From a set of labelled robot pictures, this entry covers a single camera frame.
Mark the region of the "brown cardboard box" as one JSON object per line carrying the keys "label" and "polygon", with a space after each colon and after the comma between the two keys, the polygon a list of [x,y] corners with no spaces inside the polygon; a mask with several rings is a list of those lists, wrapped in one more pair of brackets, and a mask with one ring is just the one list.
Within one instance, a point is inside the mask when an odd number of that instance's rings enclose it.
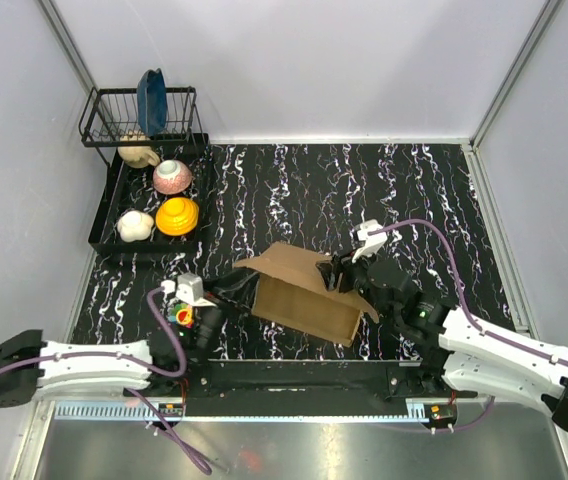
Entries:
{"label": "brown cardboard box", "polygon": [[258,274],[251,313],[333,343],[350,346],[366,313],[374,323],[379,315],[354,291],[325,288],[318,261],[330,257],[290,244],[276,242],[261,255],[233,264]]}

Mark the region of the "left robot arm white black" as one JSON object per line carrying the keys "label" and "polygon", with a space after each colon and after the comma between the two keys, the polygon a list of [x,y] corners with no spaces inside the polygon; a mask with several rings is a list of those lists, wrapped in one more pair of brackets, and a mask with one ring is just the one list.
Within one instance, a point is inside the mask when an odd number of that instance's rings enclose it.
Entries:
{"label": "left robot arm white black", "polygon": [[162,281],[146,295],[159,324],[147,340],[65,344],[25,330],[0,344],[0,408],[92,393],[170,395],[180,380],[206,371],[223,325],[250,311],[257,284],[257,273],[246,268]]}

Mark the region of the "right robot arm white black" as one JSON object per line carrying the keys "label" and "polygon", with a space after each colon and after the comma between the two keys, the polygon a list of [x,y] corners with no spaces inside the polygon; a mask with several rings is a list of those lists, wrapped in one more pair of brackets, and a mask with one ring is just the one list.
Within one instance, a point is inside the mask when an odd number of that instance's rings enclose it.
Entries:
{"label": "right robot arm white black", "polygon": [[418,384],[430,396],[475,392],[518,403],[568,433],[568,347],[536,340],[421,290],[395,262],[352,253],[315,265],[329,292],[354,293],[415,345]]}

